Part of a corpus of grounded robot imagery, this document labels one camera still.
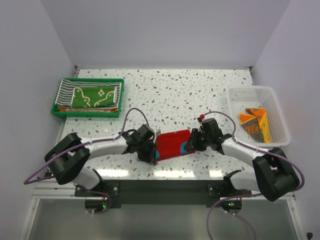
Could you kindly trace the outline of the red blue patterned towel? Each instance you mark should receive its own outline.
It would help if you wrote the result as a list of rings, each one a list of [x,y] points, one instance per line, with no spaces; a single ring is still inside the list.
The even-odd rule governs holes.
[[[195,153],[195,151],[186,150],[185,146],[191,137],[191,132],[179,130],[174,132],[162,133],[156,137],[156,161],[163,161],[171,158],[176,158],[184,155]]]

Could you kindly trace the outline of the orange yellow patterned towel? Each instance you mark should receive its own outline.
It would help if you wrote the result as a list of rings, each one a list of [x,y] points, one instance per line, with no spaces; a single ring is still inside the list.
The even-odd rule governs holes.
[[[271,143],[268,114],[265,108],[246,108],[238,118],[242,128],[257,142]]]

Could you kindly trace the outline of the green frog pattern towel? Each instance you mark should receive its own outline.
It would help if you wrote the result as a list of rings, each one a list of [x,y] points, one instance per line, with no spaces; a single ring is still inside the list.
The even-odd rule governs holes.
[[[75,87],[71,106],[73,108],[104,108],[114,105],[117,100],[115,86]]]

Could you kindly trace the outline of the green white striped towel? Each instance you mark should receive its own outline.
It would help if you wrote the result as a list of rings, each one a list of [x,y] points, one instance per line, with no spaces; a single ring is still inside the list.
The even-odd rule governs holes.
[[[72,107],[72,98],[74,88],[77,87],[101,87],[101,86],[115,86],[117,87],[116,103],[107,107],[93,107],[97,109],[117,109],[121,103],[122,93],[124,89],[124,80],[117,78],[64,78],[61,80],[58,92],[55,99],[55,106],[63,108]]]

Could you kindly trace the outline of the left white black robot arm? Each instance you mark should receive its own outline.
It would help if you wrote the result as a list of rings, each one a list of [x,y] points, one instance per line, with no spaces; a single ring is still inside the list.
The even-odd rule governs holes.
[[[96,197],[107,192],[107,183],[97,170],[86,169],[86,162],[108,155],[136,153],[139,161],[155,165],[155,136],[146,124],[120,132],[116,137],[89,139],[70,133],[47,153],[44,161],[59,185],[74,183]]]

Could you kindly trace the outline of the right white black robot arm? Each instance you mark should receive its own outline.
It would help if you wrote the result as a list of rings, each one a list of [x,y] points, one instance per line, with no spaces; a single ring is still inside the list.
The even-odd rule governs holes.
[[[192,129],[185,150],[199,152],[211,148],[253,168],[253,172],[235,170],[223,178],[222,189],[227,196],[235,196],[242,190],[255,191],[274,202],[300,186],[300,178],[280,148],[257,149],[229,133],[223,134],[214,118],[200,116],[197,120],[200,127]]]

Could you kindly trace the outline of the white plastic basket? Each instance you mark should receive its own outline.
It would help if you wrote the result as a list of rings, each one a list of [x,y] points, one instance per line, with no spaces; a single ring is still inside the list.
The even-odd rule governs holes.
[[[236,86],[227,89],[229,113],[236,124],[235,137],[247,144],[274,148],[287,146],[290,135],[274,90],[266,86]],[[269,124],[270,143],[259,142],[252,138],[241,126],[239,114],[245,114],[246,108],[264,108]]]

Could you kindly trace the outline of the orange folded cartoon towel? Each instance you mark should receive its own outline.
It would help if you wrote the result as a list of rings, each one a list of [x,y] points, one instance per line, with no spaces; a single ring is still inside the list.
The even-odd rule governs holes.
[[[60,112],[80,112],[80,113],[117,113],[118,109],[104,109],[104,108],[72,108],[72,107],[58,107]]]

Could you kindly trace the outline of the black mounting base plate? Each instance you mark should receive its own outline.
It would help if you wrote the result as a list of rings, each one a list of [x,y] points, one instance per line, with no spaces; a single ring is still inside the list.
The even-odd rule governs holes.
[[[111,208],[122,205],[205,205],[212,206],[220,198],[251,194],[250,190],[236,190],[224,180],[105,180],[85,191],[75,185],[76,197],[85,198],[85,207],[101,210],[111,198]]]

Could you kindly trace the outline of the aluminium frame rail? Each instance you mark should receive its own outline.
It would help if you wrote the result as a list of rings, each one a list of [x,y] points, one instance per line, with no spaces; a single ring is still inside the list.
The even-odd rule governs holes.
[[[232,180],[240,171],[224,176],[222,180],[128,180],[103,179],[93,189],[82,184],[72,188],[59,186],[46,180],[35,186],[34,199],[84,198],[86,207],[95,214],[109,208],[129,205],[206,205],[211,210],[221,207],[227,213],[240,210],[242,199],[263,196],[274,202],[284,195],[295,192],[300,181],[292,173],[274,173],[259,176],[257,186],[236,186]]]

